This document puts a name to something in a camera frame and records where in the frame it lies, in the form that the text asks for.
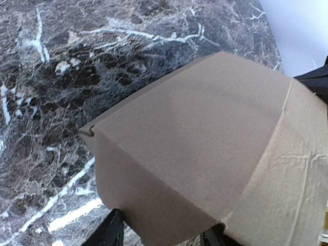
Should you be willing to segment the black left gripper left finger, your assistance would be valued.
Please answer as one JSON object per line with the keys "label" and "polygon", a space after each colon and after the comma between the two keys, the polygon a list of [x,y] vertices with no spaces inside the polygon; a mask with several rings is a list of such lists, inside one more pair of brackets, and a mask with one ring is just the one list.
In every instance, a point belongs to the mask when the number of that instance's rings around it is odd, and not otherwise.
{"label": "black left gripper left finger", "polygon": [[124,221],[119,209],[112,209],[83,246],[123,246]]}

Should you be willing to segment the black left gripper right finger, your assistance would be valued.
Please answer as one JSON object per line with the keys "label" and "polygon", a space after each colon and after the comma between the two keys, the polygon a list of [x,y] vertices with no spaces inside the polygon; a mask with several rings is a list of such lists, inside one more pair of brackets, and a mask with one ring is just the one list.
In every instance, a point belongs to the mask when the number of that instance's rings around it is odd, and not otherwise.
{"label": "black left gripper right finger", "polygon": [[236,245],[236,242],[229,236],[224,234],[224,224],[217,224],[208,230],[202,232],[202,246],[205,245]]}

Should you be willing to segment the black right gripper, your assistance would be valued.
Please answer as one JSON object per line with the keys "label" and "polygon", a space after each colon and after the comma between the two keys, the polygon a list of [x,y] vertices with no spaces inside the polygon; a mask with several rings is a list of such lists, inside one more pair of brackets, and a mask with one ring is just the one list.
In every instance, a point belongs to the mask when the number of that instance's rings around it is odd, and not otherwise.
{"label": "black right gripper", "polygon": [[322,67],[294,77],[327,104],[328,97],[328,56]]}

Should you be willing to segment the brown cardboard paper box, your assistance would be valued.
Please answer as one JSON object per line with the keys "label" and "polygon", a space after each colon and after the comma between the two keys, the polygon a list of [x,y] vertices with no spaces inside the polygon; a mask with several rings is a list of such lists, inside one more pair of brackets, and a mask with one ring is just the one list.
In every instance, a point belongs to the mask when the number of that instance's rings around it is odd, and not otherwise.
{"label": "brown cardboard paper box", "polygon": [[327,104],[300,81],[219,52],[81,128],[97,192],[144,245],[215,225],[240,245],[319,245]]}

